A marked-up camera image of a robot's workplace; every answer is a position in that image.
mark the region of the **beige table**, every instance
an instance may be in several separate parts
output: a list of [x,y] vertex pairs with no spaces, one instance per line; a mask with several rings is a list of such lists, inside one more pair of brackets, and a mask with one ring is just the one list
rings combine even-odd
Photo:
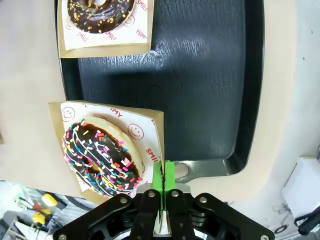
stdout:
[[[47,108],[48,102],[65,99],[54,1],[14,4],[18,7],[10,0],[0,1],[0,179],[80,196],[68,168],[61,167]],[[255,195],[267,182],[282,144],[295,77],[295,1],[266,0],[264,4],[263,83],[248,164],[232,176],[191,181],[193,194],[210,192],[224,201]]]

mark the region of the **chocolate frosting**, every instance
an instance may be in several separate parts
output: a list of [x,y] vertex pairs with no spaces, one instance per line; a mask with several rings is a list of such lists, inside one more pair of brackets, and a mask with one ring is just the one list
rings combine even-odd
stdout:
[[68,0],[71,21],[85,32],[101,34],[122,24],[131,14],[135,0],[106,0],[102,6],[88,5],[88,0]]
[[142,180],[122,142],[84,119],[65,132],[62,142],[71,169],[99,194],[129,194]]

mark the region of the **black tray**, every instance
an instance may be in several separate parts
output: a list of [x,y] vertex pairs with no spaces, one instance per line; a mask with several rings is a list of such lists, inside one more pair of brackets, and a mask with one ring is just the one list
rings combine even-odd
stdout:
[[262,0],[155,0],[151,53],[61,59],[68,100],[164,112],[165,159],[188,177],[241,171],[262,85]]

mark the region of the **yellow object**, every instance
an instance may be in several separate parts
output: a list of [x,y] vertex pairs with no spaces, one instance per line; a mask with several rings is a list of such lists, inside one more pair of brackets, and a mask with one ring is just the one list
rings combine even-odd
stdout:
[[57,200],[49,193],[44,194],[41,199],[48,207],[54,207],[58,204]]
[[44,215],[42,215],[40,212],[36,212],[33,217],[32,220],[34,223],[36,224],[42,224],[45,225],[46,224],[46,217]]
[[51,215],[50,210],[47,208],[41,208],[41,212],[43,212],[44,214],[47,214],[47,215]]

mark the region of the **screw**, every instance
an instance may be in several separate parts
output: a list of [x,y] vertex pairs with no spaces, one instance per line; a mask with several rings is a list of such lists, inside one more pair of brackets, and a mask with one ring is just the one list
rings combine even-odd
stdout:
[[260,240],[269,240],[269,237],[267,235],[262,235],[260,237]]
[[153,191],[150,191],[149,194],[148,194],[148,196],[149,196],[150,198],[153,198],[155,195],[156,195],[156,194],[155,194]]
[[202,196],[200,197],[199,201],[200,203],[205,204],[207,202],[207,199],[204,196]]
[[127,199],[125,199],[125,198],[121,198],[120,199],[120,203],[122,203],[122,204],[126,204],[128,202],[128,200]]
[[61,234],[58,239],[59,240],[67,240],[67,236],[64,234]]
[[177,191],[172,191],[171,195],[172,197],[178,197],[179,193]]

